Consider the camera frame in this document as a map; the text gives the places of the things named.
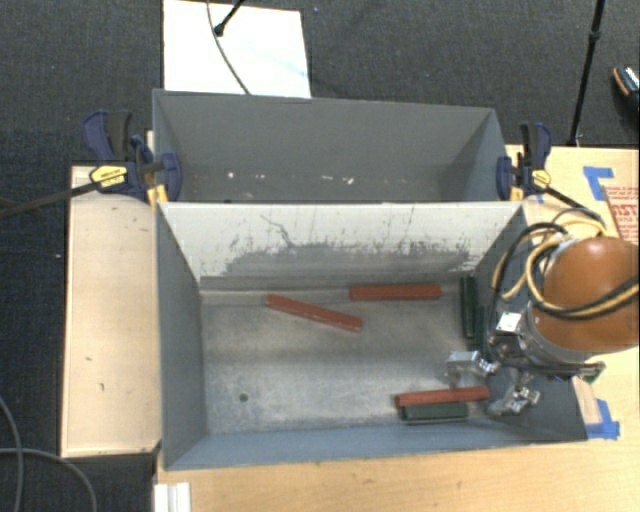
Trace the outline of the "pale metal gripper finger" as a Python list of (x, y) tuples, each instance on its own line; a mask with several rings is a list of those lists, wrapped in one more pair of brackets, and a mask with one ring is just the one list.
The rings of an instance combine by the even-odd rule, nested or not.
[(484, 386), (501, 368), (499, 362), (485, 359), (477, 351), (454, 351), (446, 361), (446, 377), (450, 388)]
[(536, 406), (541, 397), (537, 390), (525, 386), (511, 386), (505, 395), (487, 407), (490, 417), (517, 416), (528, 407)]

